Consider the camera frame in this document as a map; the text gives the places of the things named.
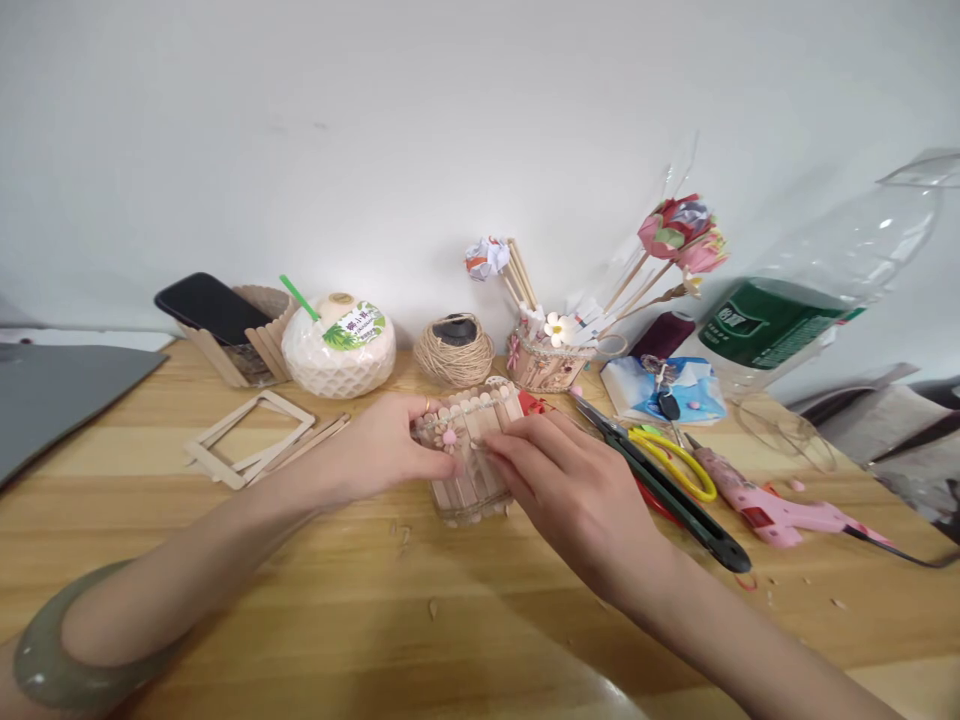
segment woman's right hand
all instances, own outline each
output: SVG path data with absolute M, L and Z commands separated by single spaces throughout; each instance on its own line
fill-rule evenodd
M 597 595 L 625 610 L 662 595 L 676 555 L 621 455 L 554 411 L 484 438 L 534 527 Z

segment green straw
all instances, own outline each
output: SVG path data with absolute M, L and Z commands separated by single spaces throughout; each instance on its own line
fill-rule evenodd
M 287 287 L 287 290 L 290 291 L 290 294 L 293 295 L 296 301 L 301 305 L 303 305 L 303 309 L 306 310 L 307 314 L 313 318 L 313 321 L 317 322 L 317 320 L 320 319 L 320 316 L 317 315 L 317 311 L 310 306 L 310 303 L 308 303 L 306 299 L 304 299 L 303 295 L 300 294 L 300 291 L 297 290 L 297 288 L 294 286 L 292 282 L 290 282 L 290 278 L 288 278 L 286 275 L 281 275 L 280 282 L 282 282 Z

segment hand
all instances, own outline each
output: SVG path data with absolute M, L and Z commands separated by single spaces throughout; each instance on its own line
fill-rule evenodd
M 534 527 L 590 589 L 621 609 L 655 589 L 674 549 L 616 450 L 557 411 L 484 441 Z
M 440 406 L 438 401 L 433 405 Z M 423 395 L 384 395 L 277 474 L 285 474 L 296 487 L 298 502 L 321 511 L 372 497 L 405 480 L 453 477 L 456 461 L 450 455 L 410 437 L 410 423 L 426 408 Z

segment twine ball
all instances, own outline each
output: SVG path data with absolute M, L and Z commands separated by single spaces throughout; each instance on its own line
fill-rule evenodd
M 424 328 L 413 356 L 432 380 L 455 388 L 473 387 L 490 374 L 493 340 L 473 315 L 447 315 Z

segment dark red thread spool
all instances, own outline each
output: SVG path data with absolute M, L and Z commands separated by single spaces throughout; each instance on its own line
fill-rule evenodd
M 637 340 L 630 354 L 638 360 L 642 355 L 653 355 L 665 360 L 673 355 L 683 341 L 693 334 L 697 324 L 686 313 L 668 310 L 653 321 Z

